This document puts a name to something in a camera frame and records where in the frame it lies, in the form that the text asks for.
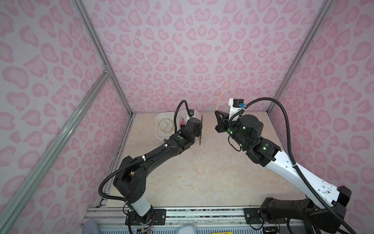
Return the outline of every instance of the yellow wire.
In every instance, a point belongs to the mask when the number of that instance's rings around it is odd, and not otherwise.
[[[222,97],[222,95],[223,95],[223,93],[225,92],[225,90],[228,88],[228,86],[229,85],[231,85],[231,78],[233,77],[233,75],[231,75],[231,77],[230,77],[230,79],[229,79],[229,83],[227,84],[227,86],[226,86],[226,88],[223,90],[223,92],[222,92],[222,94],[221,94],[221,96],[220,96],[220,98],[218,99],[218,103],[217,103],[217,107],[215,108],[215,110],[218,110],[218,105],[220,104],[220,100],[221,100],[221,97]],[[215,117],[214,117],[214,119],[213,119],[213,121],[212,121],[212,123],[209,125],[209,127],[205,130],[205,132],[204,132],[204,135],[203,136],[205,136],[205,134],[206,134],[206,131],[208,131],[208,129],[212,126],[212,124],[214,123],[214,121],[215,121]]]
[[[169,128],[170,130],[167,131],[167,132],[165,132],[165,130],[167,129],[167,127],[169,126],[169,124],[168,124],[168,122],[166,122],[166,119],[169,120],[171,122],[171,125],[172,125],[172,128]],[[167,126],[165,127],[164,130],[161,128],[161,122],[162,121],[165,121],[165,123],[167,124]],[[166,134],[171,133],[174,130],[174,121],[171,120],[171,119],[169,119],[169,118],[163,118],[163,119],[161,119],[159,121],[159,130],[162,131],[162,132],[164,132],[164,133],[166,133]]]

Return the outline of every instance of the beige marble surface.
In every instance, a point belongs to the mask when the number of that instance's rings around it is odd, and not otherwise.
[[[263,124],[262,136],[281,146],[266,112],[246,112]],[[154,134],[157,114],[137,114],[122,158],[143,155],[161,144]],[[214,119],[203,113],[203,133]],[[235,151],[227,133],[217,133],[217,121],[202,138],[147,177],[145,195],[154,207],[173,206],[259,206],[266,197],[283,200],[304,199],[305,195],[275,172],[254,164],[244,152]],[[121,196],[112,186],[110,195]],[[109,200],[107,207],[123,207]]]

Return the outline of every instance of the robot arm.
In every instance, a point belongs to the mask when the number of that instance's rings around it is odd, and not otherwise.
[[[145,155],[152,155],[152,158],[145,160],[145,156],[131,158],[127,156],[121,162],[120,168],[137,160],[143,160],[132,167],[129,167],[116,174],[113,185],[126,199],[129,207],[133,208],[141,224],[148,224],[153,216],[153,208],[144,196],[145,182],[147,176],[166,160],[181,154],[190,148],[195,142],[195,137],[201,134],[202,123],[195,117],[190,117],[184,128],[172,134],[165,143]]]
[[[240,146],[241,151],[246,152],[252,162],[283,176],[308,197],[300,201],[266,198],[259,210],[261,218],[267,222],[277,218],[309,220],[321,230],[336,233],[340,222],[315,197],[294,167],[297,165],[321,199],[341,218],[345,216],[346,206],[352,192],[345,186],[337,188],[329,184],[298,163],[293,165],[288,155],[279,146],[261,137],[263,123],[255,116],[240,115],[237,118],[232,118],[236,112],[242,109],[242,103],[242,99],[230,99],[230,113],[218,110],[215,112],[218,122],[215,127],[216,131],[219,133],[227,132],[229,138],[232,138]]]

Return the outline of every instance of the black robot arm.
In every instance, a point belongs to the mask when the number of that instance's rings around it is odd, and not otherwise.
[[[202,123],[195,117],[190,117],[184,128],[172,134],[169,139],[164,139],[164,144],[146,153],[143,156],[125,157],[120,168],[131,165],[118,172],[113,180],[113,185],[123,195],[127,205],[137,213],[136,218],[141,224],[148,224],[153,216],[153,208],[144,196],[147,176],[166,160],[177,156],[190,148],[199,136]]]

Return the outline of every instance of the white device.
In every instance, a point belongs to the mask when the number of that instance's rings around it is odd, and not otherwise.
[[[266,167],[270,170],[283,176],[286,180],[295,185],[300,189],[305,195],[310,198],[315,205],[319,208],[324,209],[325,207],[317,200],[313,193],[308,189],[303,180],[300,178],[297,171],[292,167],[292,163],[288,158],[288,155],[284,151],[278,151],[275,155],[276,161],[270,161]],[[337,201],[339,197],[339,191],[335,185],[329,184],[322,180],[312,172],[305,169],[300,164],[296,163],[300,168],[301,172],[304,174],[305,178],[308,180],[310,185],[315,189],[315,191],[320,195],[320,197],[332,207],[332,201]]]
[[[229,119],[231,118],[231,116],[233,116],[236,112],[240,111],[243,109],[243,107],[233,107],[233,101],[234,99],[233,98],[230,98],[229,99],[229,106],[230,106],[230,115],[229,115]]]
[[[191,116],[191,117],[195,117],[195,110],[189,110],[190,111],[190,113],[192,113],[193,115]],[[188,115],[188,113],[187,113],[187,117],[186,117],[186,123],[187,123],[187,121],[191,118],[189,115]]]

